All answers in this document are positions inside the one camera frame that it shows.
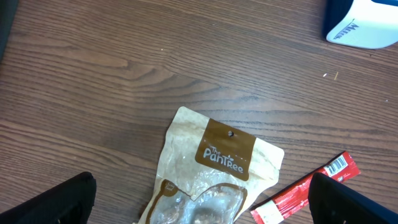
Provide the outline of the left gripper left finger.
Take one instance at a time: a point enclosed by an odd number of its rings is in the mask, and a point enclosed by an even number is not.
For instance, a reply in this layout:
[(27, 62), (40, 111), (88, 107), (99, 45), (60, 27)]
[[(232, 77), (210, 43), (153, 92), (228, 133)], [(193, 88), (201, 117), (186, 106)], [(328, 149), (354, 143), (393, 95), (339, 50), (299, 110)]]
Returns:
[(1, 224), (86, 224), (95, 197), (95, 178), (82, 172), (3, 212)]

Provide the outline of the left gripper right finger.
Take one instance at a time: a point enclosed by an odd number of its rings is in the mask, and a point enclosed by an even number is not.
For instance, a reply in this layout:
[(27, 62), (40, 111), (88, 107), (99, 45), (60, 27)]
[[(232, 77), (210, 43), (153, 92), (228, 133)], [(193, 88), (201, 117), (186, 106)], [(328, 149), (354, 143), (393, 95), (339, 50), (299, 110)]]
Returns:
[(308, 201), (314, 224), (397, 224), (395, 212), (319, 172)]

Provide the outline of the red snack bar wrapper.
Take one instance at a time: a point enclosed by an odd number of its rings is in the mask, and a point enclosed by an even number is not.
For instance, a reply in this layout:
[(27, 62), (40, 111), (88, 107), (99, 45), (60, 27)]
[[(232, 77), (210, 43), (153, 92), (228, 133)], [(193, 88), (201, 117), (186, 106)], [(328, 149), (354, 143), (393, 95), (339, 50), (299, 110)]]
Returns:
[(314, 173), (320, 172), (338, 182), (359, 175), (360, 169), (347, 151), (338, 154), (325, 165), (302, 177), (251, 210), (257, 224), (280, 224), (308, 205), (308, 193)]

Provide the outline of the brown Pantree snack pouch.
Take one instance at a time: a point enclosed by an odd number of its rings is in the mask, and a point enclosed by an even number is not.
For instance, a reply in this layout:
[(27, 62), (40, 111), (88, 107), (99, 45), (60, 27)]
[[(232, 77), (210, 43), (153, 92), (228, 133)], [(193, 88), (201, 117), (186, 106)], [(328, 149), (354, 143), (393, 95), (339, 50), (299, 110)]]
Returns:
[(170, 124), (140, 223), (233, 223), (274, 186), (284, 151), (184, 106)]

